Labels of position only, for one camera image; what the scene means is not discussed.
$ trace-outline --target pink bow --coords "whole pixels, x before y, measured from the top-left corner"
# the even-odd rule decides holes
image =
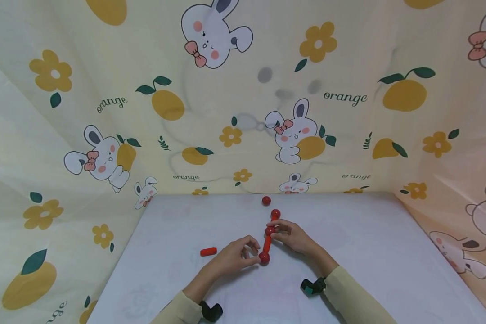
[[[90,151],[86,154],[86,157],[88,158],[88,163],[84,164],[84,170],[85,171],[93,171],[95,170],[95,160],[99,156],[99,152],[97,151]]]
[[[205,56],[200,55],[200,53],[198,52],[198,45],[196,45],[195,41],[188,41],[185,44],[185,50],[189,54],[194,56],[194,62],[196,63],[196,66],[202,68],[203,66],[205,66],[205,64],[207,64],[207,59],[205,58]]]
[[[147,206],[148,202],[150,202],[150,201],[151,201],[151,198],[153,198],[153,196],[150,196],[150,197],[149,197],[149,199],[148,199],[147,201],[145,201],[145,202],[144,202],[144,204],[143,204],[143,205],[144,205],[144,207],[145,207],[145,206]]]
[[[479,31],[469,35],[468,42],[473,45],[472,50],[468,53],[468,59],[478,61],[486,56],[484,42],[486,41],[486,31]]]
[[[289,119],[285,120],[283,123],[283,126],[275,126],[274,130],[276,131],[277,134],[283,135],[283,132],[287,129],[293,126],[293,122]]]

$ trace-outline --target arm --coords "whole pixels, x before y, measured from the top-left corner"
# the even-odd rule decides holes
[[[313,260],[325,277],[324,294],[348,324],[396,324],[396,321],[349,273],[310,238],[299,225],[284,219],[267,224],[275,226],[272,238],[283,242]]]
[[[184,290],[164,307],[151,324],[198,323],[202,318],[202,308],[199,303],[217,279],[261,262],[256,256],[253,258],[249,256],[246,246],[249,246],[254,254],[257,254],[260,249],[259,243],[250,235],[230,242],[198,272]]]

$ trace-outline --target red toy piece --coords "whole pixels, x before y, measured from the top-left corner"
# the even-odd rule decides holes
[[[281,212],[278,209],[272,209],[271,217],[273,221],[276,221],[281,217]]]
[[[216,253],[218,253],[218,250],[215,247],[209,248],[209,249],[203,249],[200,251],[200,255],[203,257],[207,256],[213,256]]]
[[[263,246],[263,252],[270,252],[270,245],[272,244],[272,238],[270,236],[266,236],[265,238],[265,245]]]
[[[264,196],[263,199],[261,200],[261,202],[263,202],[263,205],[269,206],[270,202],[272,202],[272,200],[270,199],[270,197]]]
[[[259,253],[259,258],[261,259],[261,264],[266,265],[266,263],[270,262],[270,255],[268,252],[261,252]]]
[[[275,233],[275,227],[267,226],[265,229],[266,236],[270,236],[272,233]]]

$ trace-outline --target yellow fabric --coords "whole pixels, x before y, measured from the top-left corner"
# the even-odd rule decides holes
[[[196,324],[202,318],[199,304],[180,291],[171,302],[151,321],[151,324]]]
[[[396,324],[371,296],[343,267],[333,270],[326,280],[324,294],[348,324]]]
[[[486,0],[198,4],[0,0],[0,324],[85,323],[155,194],[394,192],[486,307]]]

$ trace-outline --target red ball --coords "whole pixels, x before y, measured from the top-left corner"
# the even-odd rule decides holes
[[[272,209],[272,218],[280,218],[281,217],[281,212],[278,209]]]
[[[270,199],[270,197],[264,196],[261,202],[263,202],[263,205],[268,206],[270,205],[270,202],[272,202],[272,200]]]
[[[261,263],[262,264],[266,264],[268,262],[270,262],[270,255],[268,254],[268,252],[261,252],[259,253],[259,258],[261,259]]]
[[[270,236],[271,233],[275,233],[275,227],[272,227],[272,226],[268,226],[266,229],[265,229],[265,234],[266,236]]]

